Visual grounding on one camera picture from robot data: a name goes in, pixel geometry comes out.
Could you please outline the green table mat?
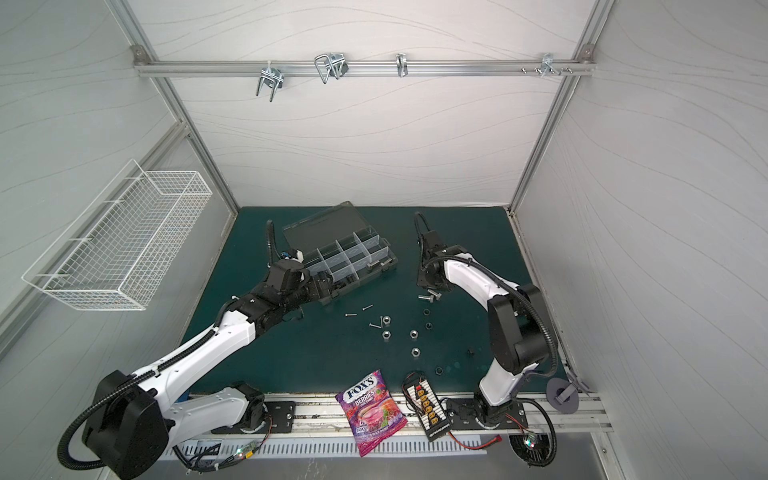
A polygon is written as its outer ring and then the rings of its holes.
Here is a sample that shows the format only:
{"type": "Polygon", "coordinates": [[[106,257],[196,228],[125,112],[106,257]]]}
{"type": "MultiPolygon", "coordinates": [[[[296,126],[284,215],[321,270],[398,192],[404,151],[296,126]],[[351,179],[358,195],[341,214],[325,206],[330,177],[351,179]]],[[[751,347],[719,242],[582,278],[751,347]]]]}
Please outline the green table mat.
{"type": "MultiPolygon", "coordinates": [[[[303,317],[270,329],[208,372],[191,394],[213,393],[243,381],[265,393],[336,393],[365,375],[380,370],[386,385],[399,393],[412,370],[427,374],[434,388],[446,392],[475,390],[493,359],[488,316],[463,290],[454,288],[430,304],[418,299],[426,292],[416,285],[419,248],[414,212],[422,212],[431,228],[448,245],[461,245],[500,277],[519,284],[533,283],[503,207],[408,208],[357,207],[398,258],[396,268],[326,306],[303,306],[303,317]],[[366,311],[362,308],[373,304],[366,311]],[[430,309],[429,317],[423,309],[430,309]],[[346,318],[345,313],[358,316],[346,318]],[[390,316],[392,337],[384,328],[368,326],[390,316]],[[433,329],[427,331],[427,322],[433,329]],[[412,340],[411,330],[419,336],[412,340]],[[421,356],[413,358],[412,348],[421,356]],[[469,356],[468,348],[476,354],[469,356]],[[436,367],[444,374],[437,376],[436,367]]],[[[278,241],[285,245],[282,227],[323,208],[247,207],[240,210],[202,299],[184,334],[191,339],[212,323],[222,304],[247,293],[266,274],[265,226],[273,220],[278,241]]]]}

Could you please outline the black parallel charging board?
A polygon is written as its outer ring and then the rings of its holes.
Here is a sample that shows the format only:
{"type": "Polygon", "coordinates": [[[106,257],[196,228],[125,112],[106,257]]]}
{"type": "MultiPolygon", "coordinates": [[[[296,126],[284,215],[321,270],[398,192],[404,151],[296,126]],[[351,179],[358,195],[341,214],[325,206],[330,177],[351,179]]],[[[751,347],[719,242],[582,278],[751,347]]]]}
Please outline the black parallel charging board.
{"type": "Polygon", "coordinates": [[[433,442],[450,432],[452,421],[423,372],[408,373],[402,381],[401,390],[428,441],[433,442]]]}

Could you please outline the silver U-bolt clamp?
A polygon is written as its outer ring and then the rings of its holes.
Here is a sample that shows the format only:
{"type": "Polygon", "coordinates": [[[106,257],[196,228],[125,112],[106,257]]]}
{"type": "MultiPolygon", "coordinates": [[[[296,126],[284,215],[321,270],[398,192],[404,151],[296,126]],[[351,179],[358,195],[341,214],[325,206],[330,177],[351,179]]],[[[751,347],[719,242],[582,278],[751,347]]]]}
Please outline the silver U-bolt clamp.
{"type": "Polygon", "coordinates": [[[283,88],[283,85],[283,73],[279,69],[268,65],[260,72],[255,94],[256,96],[259,96],[262,92],[268,91],[269,102],[273,102],[276,93],[283,88]]]}

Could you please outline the clear plastic organizer box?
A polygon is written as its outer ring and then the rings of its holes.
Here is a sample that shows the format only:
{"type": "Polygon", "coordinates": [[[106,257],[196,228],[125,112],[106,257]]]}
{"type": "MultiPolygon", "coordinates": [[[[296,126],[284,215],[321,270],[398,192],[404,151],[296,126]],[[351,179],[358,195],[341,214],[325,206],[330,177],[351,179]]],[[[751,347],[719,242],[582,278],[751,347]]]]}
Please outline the clear plastic organizer box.
{"type": "Polygon", "coordinates": [[[283,235],[289,247],[303,254],[322,305],[378,279],[398,264],[388,240],[349,201],[285,226],[283,235]]]}

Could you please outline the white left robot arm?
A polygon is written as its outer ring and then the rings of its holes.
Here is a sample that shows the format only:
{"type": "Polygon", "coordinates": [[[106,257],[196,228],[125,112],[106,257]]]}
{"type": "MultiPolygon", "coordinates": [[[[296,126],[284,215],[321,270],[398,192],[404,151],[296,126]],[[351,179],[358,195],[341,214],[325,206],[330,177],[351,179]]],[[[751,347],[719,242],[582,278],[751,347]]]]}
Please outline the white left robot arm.
{"type": "Polygon", "coordinates": [[[198,335],[129,375],[116,370],[104,377],[93,403],[63,432],[58,462],[74,471],[107,467],[121,479],[134,479],[167,448],[199,434],[267,425],[263,394],[244,382],[191,400],[182,396],[286,315],[330,296],[332,287],[329,275],[312,275],[294,258],[274,261],[263,281],[225,302],[198,335]]]}

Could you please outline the silver double U-bolt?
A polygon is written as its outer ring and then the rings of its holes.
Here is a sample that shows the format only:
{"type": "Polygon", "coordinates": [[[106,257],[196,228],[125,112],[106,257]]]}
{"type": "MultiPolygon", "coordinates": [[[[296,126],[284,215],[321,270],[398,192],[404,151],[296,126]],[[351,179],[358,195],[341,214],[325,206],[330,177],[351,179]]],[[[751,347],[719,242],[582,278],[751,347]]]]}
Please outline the silver double U-bolt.
{"type": "Polygon", "coordinates": [[[343,53],[329,52],[316,56],[314,66],[323,84],[333,78],[339,80],[349,71],[349,65],[343,53]]]}

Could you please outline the aluminium top crossbar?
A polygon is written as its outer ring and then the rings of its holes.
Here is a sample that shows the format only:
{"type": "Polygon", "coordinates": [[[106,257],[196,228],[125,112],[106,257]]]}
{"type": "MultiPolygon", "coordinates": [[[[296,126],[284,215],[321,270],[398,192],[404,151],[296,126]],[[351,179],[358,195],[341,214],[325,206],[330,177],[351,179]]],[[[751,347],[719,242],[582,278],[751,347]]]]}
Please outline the aluminium top crossbar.
{"type": "MultiPolygon", "coordinates": [[[[523,75],[521,67],[532,68],[541,59],[533,60],[413,60],[407,58],[406,77],[490,77],[490,76],[534,76],[523,75]]],[[[347,60],[352,77],[398,77],[395,59],[347,60]]],[[[596,63],[579,66],[571,60],[555,59],[558,66],[572,69],[570,75],[590,75],[596,63]]],[[[136,64],[138,75],[146,78],[216,78],[216,77],[258,77],[263,68],[271,65],[279,69],[286,78],[317,78],[314,62],[305,61],[158,61],[145,65],[136,64]]]]}

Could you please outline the small silver bracket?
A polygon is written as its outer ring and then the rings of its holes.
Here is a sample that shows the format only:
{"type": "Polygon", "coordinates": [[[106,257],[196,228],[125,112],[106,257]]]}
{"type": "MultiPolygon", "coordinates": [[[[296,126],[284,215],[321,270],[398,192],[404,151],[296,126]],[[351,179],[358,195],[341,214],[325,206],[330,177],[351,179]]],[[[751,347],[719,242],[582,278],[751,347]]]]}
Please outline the small silver bracket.
{"type": "Polygon", "coordinates": [[[397,53],[395,57],[397,75],[399,78],[405,78],[408,75],[408,61],[404,53],[397,53]]]}

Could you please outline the aluminium corner frame post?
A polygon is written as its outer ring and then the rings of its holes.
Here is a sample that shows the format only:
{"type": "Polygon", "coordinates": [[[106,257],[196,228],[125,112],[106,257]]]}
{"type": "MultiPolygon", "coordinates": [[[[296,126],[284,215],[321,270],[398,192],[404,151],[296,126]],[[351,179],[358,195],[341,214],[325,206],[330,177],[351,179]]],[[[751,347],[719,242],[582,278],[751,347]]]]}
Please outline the aluminium corner frame post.
{"type": "MultiPolygon", "coordinates": [[[[571,62],[579,66],[594,62],[596,47],[601,33],[607,23],[608,17],[615,5],[614,0],[598,0],[588,16],[571,62]]],[[[533,150],[522,171],[522,175],[515,189],[514,195],[508,207],[507,213],[512,216],[521,206],[526,190],[535,174],[535,171],[546,153],[560,120],[563,118],[567,106],[573,97],[576,87],[581,79],[580,75],[567,75],[561,81],[549,112],[545,118],[540,134],[534,144],[533,150]]]]}

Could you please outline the purple Fox's candy bag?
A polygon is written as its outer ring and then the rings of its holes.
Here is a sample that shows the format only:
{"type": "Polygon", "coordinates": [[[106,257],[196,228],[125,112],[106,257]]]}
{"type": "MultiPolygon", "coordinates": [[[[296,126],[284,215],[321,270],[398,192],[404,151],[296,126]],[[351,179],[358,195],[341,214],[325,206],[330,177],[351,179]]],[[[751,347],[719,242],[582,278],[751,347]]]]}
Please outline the purple Fox's candy bag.
{"type": "Polygon", "coordinates": [[[359,456],[365,457],[407,425],[380,370],[335,395],[351,428],[359,456]]]}

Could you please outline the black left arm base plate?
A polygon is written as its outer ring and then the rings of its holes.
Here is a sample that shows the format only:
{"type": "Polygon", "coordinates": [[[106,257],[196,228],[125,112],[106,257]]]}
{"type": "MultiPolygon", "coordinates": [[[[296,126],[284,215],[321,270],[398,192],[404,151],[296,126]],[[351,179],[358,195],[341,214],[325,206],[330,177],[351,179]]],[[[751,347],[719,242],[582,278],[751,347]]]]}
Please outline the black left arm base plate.
{"type": "Polygon", "coordinates": [[[271,419],[272,434],[288,434],[293,431],[297,403],[294,401],[267,401],[266,412],[271,419]]]}

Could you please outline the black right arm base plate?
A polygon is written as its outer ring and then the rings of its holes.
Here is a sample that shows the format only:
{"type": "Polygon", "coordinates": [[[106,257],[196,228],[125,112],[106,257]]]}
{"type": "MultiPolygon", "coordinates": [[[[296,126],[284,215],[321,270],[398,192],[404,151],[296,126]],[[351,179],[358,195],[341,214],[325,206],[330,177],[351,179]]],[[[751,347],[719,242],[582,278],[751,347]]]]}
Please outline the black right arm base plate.
{"type": "Polygon", "coordinates": [[[525,410],[517,399],[492,406],[482,395],[475,395],[473,398],[445,398],[441,405],[448,413],[454,430],[528,428],[525,410]]]}

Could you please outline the silver corner hook bracket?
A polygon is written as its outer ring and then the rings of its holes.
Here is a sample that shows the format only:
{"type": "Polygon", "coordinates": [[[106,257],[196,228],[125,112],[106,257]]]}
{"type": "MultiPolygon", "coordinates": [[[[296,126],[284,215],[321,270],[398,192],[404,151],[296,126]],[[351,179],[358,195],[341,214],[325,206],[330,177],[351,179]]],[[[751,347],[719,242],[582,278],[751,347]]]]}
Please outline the silver corner hook bracket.
{"type": "Polygon", "coordinates": [[[555,59],[551,53],[545,54],[538,66],[527,68],[521,67],[520,72],[523,75],[537,75],[539,77],[547,76],[568,76],[572,73],[572,69],[568,66],[562,67],[555,63],[555,59]]]}

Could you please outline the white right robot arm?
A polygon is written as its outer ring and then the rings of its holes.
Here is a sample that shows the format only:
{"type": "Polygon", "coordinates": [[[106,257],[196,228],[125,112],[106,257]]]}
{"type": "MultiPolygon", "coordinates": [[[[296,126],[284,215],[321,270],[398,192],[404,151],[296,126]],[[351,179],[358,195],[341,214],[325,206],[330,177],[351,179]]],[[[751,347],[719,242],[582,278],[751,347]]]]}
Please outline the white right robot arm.
{"type": "Polygon", "coordinates": [[[541,292],[495,274],[459,245],[445,244],[429,230],[418,235],[417,285],[435,291],[458,287],[488,314],[493,361],[479,382],[488,407],[498,407],[533,377],[550,378],[559,369],[559,345],[541,292]]]}

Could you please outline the grey tape roll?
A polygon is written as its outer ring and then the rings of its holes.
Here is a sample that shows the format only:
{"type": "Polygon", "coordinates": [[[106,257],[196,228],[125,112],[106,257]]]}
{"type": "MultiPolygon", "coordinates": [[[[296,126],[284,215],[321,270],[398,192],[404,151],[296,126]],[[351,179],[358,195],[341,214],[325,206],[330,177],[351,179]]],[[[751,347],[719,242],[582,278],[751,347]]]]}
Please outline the grey tape roll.
{"type": "Polygon", "coordinates": [[[574,414],[579,409],[579,386],[576,378],[550,378],[546,385],[548,403],[562,414],[574,414]]]}

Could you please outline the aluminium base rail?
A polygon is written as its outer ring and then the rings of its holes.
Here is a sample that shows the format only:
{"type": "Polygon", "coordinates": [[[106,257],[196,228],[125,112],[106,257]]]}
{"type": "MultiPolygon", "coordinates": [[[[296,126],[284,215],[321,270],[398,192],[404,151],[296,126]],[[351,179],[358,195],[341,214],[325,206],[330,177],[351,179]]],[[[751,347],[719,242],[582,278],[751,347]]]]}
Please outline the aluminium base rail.
{"type": "Polygon", "coordinates": [[[183,442],[223,435],[292,434],[302,437],[361,437],[373,433],[415,435],[434,440],[448,434],[596,433],[613,426],[596,397],[580,400],[573,414],[558,412],[542,398],[519,401],[499,417],[482,421],[468,395],[416,394],[414,404],[381,389],[354,400],[350,406],[334,395],[268,394],[253,418],[246,418],[248,400],[235,388],[177,402],[163,414],[171,425],[170,447],[183,442]]]}

